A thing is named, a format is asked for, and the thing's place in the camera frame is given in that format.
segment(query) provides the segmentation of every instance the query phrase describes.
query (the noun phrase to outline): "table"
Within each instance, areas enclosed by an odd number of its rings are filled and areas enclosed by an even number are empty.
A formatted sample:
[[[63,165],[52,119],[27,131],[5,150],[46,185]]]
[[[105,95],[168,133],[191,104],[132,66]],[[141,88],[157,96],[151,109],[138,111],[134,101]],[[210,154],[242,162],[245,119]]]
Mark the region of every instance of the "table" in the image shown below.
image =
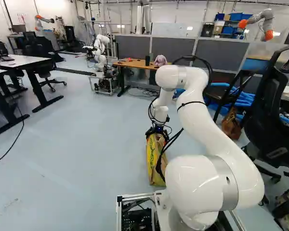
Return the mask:
[[[1,82],[3,80],[3,75],[6,72],[7,71],[5,71],[5,70],[0,70],[0,85],[1,85]],[[22,115],[20,117],[16,117],[14,115],[13,109],[6,102],[5,97],[1,94],[1,92],[0,92],[0,110],[2,111],[4,117],[8,121],[8,123],[6,125],[4,125],[0,128],[0,134],[29,117],[29,115],[27,115],[27,114]]]
[[[123,59],[118,62],[114,62],[112,65],[119,67],[118,78],[119,78],[119,84],[121,86],[121,91],[118,93],[118,97],[123,95],[130,88],[130,86],[127,86],[127,87],[124,86],[124,74],[123,74],[122,68],[133,67],[133,68],[140,68],[140,69],[146,69],[146,70],[151,70],[151,71],[156,71],[157,69],[159,69],[159,66],[155,66],[154,62],[150,62],[150,65],[146,66],[145,60],[143,59]]]
[[[14,61],[0,62],[0,69],[3,69],[3,70],[19,69],[19,70],[25,70],[27,72],[33,91],[35,95],[37,96],[39,103],[40,103],[40,105],[34,108],[32,112],[34,113],[38,112],[39,110],[63,98],[63,95],[60,95],[49,101],[46,100],[43,90],[35,75],[35,70],[36,68],[39,67],[39,65],[52,64],[53,63],[52,59],[25,56],[25,55],[16,55],[16,54],[10,54],[9,56],[12,57]]]

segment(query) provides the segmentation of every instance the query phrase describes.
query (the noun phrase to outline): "pink plush toy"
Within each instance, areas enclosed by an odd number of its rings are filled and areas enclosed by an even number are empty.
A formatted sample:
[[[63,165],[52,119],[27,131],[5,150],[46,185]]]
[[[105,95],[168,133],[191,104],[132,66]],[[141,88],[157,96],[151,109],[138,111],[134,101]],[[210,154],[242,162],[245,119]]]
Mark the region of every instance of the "pink plush toy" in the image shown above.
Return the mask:
[[[154,61],[155,66],[163,66],[167,64],[167,59],[165,58],[164,55],[158,55],[156,56],[156,59]]]

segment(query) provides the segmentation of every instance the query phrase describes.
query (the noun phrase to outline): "yellow bag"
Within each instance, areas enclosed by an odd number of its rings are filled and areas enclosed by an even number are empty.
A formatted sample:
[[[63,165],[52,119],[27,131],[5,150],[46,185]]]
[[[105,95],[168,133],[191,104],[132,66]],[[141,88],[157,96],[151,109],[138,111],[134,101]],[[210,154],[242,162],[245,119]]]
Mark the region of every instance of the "yellow bag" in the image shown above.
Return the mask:
[[[161,134],[153,133],[149,135],[146,139],[146,160],[149,173],[150,185],[155,186],[166,186],[163,179],[160,177],[159,173],[156,172],[155,167],[162,151],[163,146],[166,144],[164,137]],[[164,153],[161,159],[161,170],[163,175],[165,175],[165,169],[167,166],[167,158]]]

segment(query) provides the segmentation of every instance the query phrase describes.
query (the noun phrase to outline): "gray partition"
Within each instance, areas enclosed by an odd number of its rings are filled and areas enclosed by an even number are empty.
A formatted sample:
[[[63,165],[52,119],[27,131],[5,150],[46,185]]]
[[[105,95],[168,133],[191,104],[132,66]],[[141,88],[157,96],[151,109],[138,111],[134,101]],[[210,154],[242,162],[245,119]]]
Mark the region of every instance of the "gray partition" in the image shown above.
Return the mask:
[[[116,35],[118,58],[145,59],[150,54],[150,37]]]
[[[247,42],[200,39],[195,55],[207,60],[213,69],[237,71],[248,46]],[[193,66],[205,67],[201,61],[195,61]]]
[[[195,40],[191,38],[152,38],[152,53],[154,59],[162,54],[168,62],[173,62],[184,55],[191,55],[194,44]],[[189,66],[187,61],[180,61],[178,64]]]

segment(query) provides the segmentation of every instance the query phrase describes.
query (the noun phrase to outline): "gray floor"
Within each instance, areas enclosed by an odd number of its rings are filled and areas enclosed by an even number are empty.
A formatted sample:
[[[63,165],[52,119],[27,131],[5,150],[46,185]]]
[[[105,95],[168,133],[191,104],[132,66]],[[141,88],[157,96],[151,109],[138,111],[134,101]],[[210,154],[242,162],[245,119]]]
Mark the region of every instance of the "gray floor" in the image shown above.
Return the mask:
[[[63,56],[67,61],[59,67],[87,71],[83,58]],[[56,93],[43,87],[47,98],[60,94],[64,98],[35,114],[31,110],[38,101],[27,77],[23,78],[29,90],[18,102],[31,117],[0,162],[0,231],[114,230],[117,195],[156,190],[148,184],[145,161],[145,132],[150,127],[147,107],[152,99],[96,95],[87,76],[58,71],[52,76],[68,86],[56,85]],[[181,126],[174,105],[169,115],[169,125],[178,131]],[[0,156],[20,128],[21,124],[0,135]],[[247,142],[242,135],[238,145]],[[203,152],[204,147],[183,132],[167,157]],[[266,183],[271,197],[287,187],[286,177],[275,186]],[[248,230],[279,230],[262,207],[238,214]]]

